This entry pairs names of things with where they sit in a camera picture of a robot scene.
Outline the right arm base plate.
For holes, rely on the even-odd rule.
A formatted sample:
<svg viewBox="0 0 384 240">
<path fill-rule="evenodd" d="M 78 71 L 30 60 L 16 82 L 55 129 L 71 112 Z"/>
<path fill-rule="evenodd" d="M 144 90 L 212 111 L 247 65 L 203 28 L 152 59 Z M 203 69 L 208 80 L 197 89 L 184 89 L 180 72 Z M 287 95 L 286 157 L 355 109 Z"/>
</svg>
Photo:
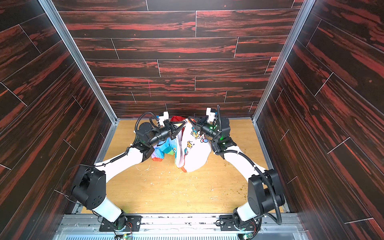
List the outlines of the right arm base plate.
<svg viewBox="0 0 384 240">
<path fill-rule="evenodd" d="M 250 219 L 242 221 L 240 217 L 235 214 L 220 215 L 216 221 L 216 226 L 220 227 L 221 231 L 233 232 L 233 231 L 256 231 L 259 228 L 258 221 Z"/>
</svg>

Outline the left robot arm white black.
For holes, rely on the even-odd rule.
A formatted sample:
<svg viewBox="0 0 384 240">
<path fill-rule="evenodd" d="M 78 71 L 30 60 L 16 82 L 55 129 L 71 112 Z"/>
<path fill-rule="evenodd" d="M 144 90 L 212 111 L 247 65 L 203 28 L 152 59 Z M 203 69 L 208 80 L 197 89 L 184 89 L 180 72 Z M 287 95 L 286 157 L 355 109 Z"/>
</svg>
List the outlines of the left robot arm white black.
<svg viewBox="0 0 384 240">
<path fill-rule="evenodd" d="M 124 170 L 144 162 L 154 152 L 154 146 L 167 139 L 175 139 L 182 131 L 183 122 L 164 120 L 158 127 L 149 122 L 135 130 L 134 143 L 122 154 L 93 166 L 80 166 L 71 189 L 72 196 L 86 209 L 110 222 L 118 231 L 125 229 L 126 214 L 106 194 L 106 183 Z"/>
</svg>

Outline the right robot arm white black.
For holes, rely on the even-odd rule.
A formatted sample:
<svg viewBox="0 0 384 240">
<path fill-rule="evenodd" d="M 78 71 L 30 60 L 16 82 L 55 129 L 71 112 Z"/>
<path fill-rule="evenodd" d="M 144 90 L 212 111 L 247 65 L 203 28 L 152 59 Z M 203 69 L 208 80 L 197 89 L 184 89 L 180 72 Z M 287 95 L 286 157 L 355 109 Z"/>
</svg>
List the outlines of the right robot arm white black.
<svg viewBox="0 0 384 240">
<path fill-rule="evenodd" d="M 260 222 L 264 215 L 281 225 L 279 207 L 285 204 L 285 197 L 278 173 L 260 167 L 240 150 L 230 137 L 229 119 L 217 116 L 212 121 L 208 117 L 188 120 L 199 136 L 211 139 L 214 154 L 232 164 L 248 181 L 247 202 L 233 212 L 235 225 L 242 228 L 251 219 Z"/>
</svg>

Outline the white orange kids jacket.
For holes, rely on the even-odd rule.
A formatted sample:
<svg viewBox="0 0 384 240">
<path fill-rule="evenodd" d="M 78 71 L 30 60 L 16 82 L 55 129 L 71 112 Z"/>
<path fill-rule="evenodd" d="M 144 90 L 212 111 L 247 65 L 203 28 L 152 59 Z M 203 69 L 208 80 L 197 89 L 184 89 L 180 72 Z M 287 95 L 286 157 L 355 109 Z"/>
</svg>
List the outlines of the white orange kids jacket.
<svg viewBox="0 0 384 240">
<path fill-rule="evenodd" d="M 175 165 L 183 172 L 193 172 L 201 168 L 206 162 L 211 152 L 211 145 L 204 135 L 199 135 L 190 121 L 184 117 L 174 116 L 172 122 L 184 121 L 182 131 L 175 139 L 168 138 L 154 146 L 151 157 L 155 162 L 161 162 L 165 155 L 175 157 Z"/>
</svg>

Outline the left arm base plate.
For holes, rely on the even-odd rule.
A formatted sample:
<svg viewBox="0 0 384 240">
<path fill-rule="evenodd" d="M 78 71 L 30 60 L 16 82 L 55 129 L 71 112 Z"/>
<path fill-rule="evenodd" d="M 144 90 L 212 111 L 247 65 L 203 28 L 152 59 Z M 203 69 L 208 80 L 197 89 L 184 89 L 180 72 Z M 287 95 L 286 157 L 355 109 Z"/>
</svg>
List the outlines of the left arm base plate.
<svg viewBox="0 0 384 240">
<path fill-rule="evenodd" d="M 142 216 L 125 215 L 118 217 L 114 222 L 109 222 L 103 218 L 100 232 L 138 232 L 141 227 Z"/>
</svg>

